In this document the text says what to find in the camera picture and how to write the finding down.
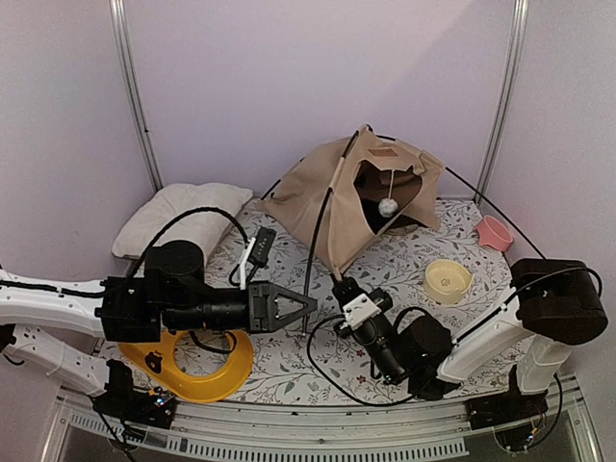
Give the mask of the beige fabric pet tent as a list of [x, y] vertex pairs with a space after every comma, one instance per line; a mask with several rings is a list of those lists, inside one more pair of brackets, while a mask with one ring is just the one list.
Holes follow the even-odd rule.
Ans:
[[[342, 275], [381, 234], [407, 219], [436, 230], [438, 182], [444, 164], [369, 125], [306, 155], [263, 199], [262, 208], [335, 275]], [[391, 218], [378, 212], [395, 172]]]

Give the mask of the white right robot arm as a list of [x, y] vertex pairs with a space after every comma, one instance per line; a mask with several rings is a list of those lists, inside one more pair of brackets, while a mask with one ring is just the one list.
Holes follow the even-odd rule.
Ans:
[[424, 400], [441, 399], [491, 358], [530, 337], [530, 357], [516, 366], [514, 385], [497, 405], [505, 419], [517, 420], [547, 390], [572, 348], [599, 337], [608, 320], [603, 281], [579, 260], [524, 258], [510, 272], [494, 305], [457, 334], [424, 308], [401, 328], [386, 316], [393, 306], [387, 292], [367, 292], [345, 277], [332, 289], [342, 313], [334, 329], [366, 350], [385, 384], [405, 383], [411, 396]]

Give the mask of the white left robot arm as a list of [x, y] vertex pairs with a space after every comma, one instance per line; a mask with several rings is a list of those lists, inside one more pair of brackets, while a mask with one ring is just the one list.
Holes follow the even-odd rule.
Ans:
[[[224, 400], [247, 381], [251, 334], [276, 332], [313, 313], [308, 295], [268, 281], [214, 288], [204, 281], [204, 255], [188, 241], [145, 253], [141, 277], [109, 277], [73, 285], [1, 273], [1, 350], [29, 359], [123, 418], [143, 408], [133, 366], [191, 402]], [[220, 332], [229, 348], [219, 370], [182, 372], [175, 349], [183, 336]]]

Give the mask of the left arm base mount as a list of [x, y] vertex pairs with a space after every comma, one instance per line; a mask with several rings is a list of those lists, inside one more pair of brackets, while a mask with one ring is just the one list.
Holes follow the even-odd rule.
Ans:
[[176, 396], [161, 387], [138, 389], [134, 385], [132, 370], [118, 360], [107, 360], [109, 377], [104, 393], [92, 400], [94, 411], [120, 420], [170, 429], [177, 407]]

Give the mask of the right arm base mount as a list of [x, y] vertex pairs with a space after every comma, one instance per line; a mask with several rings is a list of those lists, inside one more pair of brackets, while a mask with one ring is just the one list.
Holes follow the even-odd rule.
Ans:
[[528, 419], [548, 410], [547, 390], [523, 395], [517, 380], [517, 367], [508, 374], [508, 389], [490, 396], [470, 398], [465, 401], [468, 422], [471, 429], [481, 429], [509, 424]]

